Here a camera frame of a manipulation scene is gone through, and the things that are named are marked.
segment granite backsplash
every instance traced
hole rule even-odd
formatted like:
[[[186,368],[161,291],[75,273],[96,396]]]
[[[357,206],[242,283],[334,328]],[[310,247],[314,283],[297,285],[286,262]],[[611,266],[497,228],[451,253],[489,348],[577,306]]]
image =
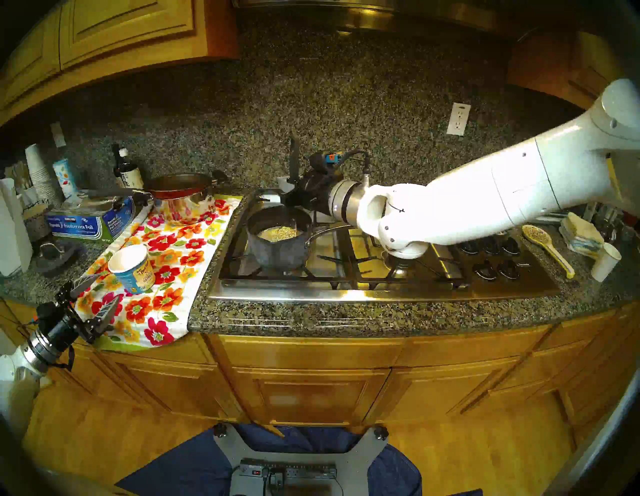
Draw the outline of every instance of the granite backsplash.
[[[370,150],[373,181],[426,184],[443,172],[559,125],[580,111],[505,83],[511,42],[481,33],[340,34],[286,15],[239,16],[241,59],[155,68],[80,88],[0,129],[24,158],[40,144],[69,159],[83,187],[114,186],[110,145],[129,149],[143,176],[225,171],[238,188],[286,174],[294,129],[307,156]],[[471,104],[462,137],[446,135],[453,102]],[[58,153],[49,124],[60,121]],[[358,165],[346,175],[359,177]]]

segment gas stove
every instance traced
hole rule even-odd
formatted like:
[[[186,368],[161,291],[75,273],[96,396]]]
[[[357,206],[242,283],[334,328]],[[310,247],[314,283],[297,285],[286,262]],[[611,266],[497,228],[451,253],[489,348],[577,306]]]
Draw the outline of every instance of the gas stove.
[[[456,246],[432,244],[421,258],[403,260],[360,229],[337,228],[344,223],[314,212],[316,232],[336,229],[312,241],[306,264],[285,273],[263,269],[250,253],[246,221],[274,205],[256,201],[244,210],[217,261],[209,298],[346,303],[532,298],[559,292],[536,257],[507,233]]]

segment wooden floor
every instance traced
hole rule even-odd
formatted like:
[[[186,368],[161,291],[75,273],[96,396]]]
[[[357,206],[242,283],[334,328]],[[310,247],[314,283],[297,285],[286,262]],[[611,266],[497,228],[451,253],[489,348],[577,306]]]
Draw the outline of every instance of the wooden floor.
[[[43,467],[113,484],[213,424],[54,385],[36,400],[24,446]],[[487,496],[539,495],[572,448],[553,395],[491,417],[389,431],[390,443],[420,469],[429,496],[477,488]]]

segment granite countertop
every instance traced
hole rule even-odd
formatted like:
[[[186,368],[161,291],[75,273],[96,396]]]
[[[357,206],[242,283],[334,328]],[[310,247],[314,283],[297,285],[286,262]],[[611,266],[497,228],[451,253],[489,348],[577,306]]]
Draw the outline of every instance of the granite countertop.
[[[236,209],[230,225],[239,218],[248,195]],[[553,323],[640,300],[640,264],[631,246],[620,248],[622,261],[607,279],[598,283],[590,275],[593,261],[567,249],[557,227],[545,227],[554,246],[573,265],[576,275],[564,271],[540,247],[524,240],[542,267],[560,288],[557,296],[520,300],[476,300],[427,303],[259,303],[209,300],[207,291],[223,250],[214,255],[189,315],[192,332],[298,336],[298,337],[404,337],[463,332],[488,332]],[[225,246],[232,228],[221,240]],[[28,271],[0,279],[0,296],[37,305],[51,301],[67,280],[80,276],[104,251],[106,243],[83,243],[79,255],[54,277]]]

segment wall outlet cover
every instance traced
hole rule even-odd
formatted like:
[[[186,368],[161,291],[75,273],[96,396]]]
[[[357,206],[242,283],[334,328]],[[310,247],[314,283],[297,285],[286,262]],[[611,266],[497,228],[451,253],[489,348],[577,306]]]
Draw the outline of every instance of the wall outlet cover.
[[[462,136],[465,133],[467,120],[469,119],[469,110],[471,105],[465,103],[454,103],[451,109],[451,117],[449,118],[449,126],[447,134],[455,134]]]

